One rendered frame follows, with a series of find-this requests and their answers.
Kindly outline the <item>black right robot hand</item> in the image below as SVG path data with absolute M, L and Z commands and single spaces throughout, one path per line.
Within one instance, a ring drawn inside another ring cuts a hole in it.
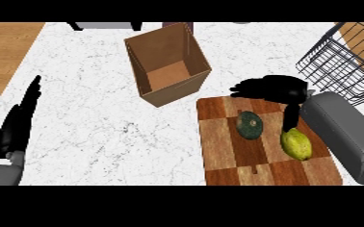
M 287 75 L 267 75 L 264 78 L 243 80 L 230 88 L 232 97 L 264 99 L 286 104 L 283 131 L 298 127 L 301 105 L 308 99 L 309 83 Z

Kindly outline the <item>checkered wooden cutting board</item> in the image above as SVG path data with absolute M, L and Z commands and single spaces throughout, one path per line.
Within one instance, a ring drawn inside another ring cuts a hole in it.
M 286 106 L 262 99 L 231 96 L 197 101 L 204 178 L 209 185 L 339 185 L 343 182 L 329 148 L 305 122 L 312 157 L 301 162 L 280 145 Z M 237 132 L 237 114 L 250 111 L 264 120 L 264 133 L 244 139 Z

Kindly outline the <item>brown cardboard box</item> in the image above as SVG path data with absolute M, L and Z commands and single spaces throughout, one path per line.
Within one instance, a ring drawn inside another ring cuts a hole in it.
M 157 108 L 200 90 L 212 71 L 190 26 L 175 23 L 126 39 L 141 98 Z

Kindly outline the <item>yellow-green mango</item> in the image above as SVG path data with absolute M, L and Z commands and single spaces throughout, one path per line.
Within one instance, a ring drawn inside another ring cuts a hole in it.
M 312 155 L 312 148 L 308 136 L 292 128 L 287 132 L 281 132 L 280 144 L 284 153 L 296 160 L 306 161 Z

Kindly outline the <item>grey appliance with black legs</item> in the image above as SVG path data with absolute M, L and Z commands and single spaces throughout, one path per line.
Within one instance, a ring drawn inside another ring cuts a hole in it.
M 142 28 L 141 22 L 70 22 L 68 25 L 76 31 L 85 29 L 132 29 L 139 31 Z

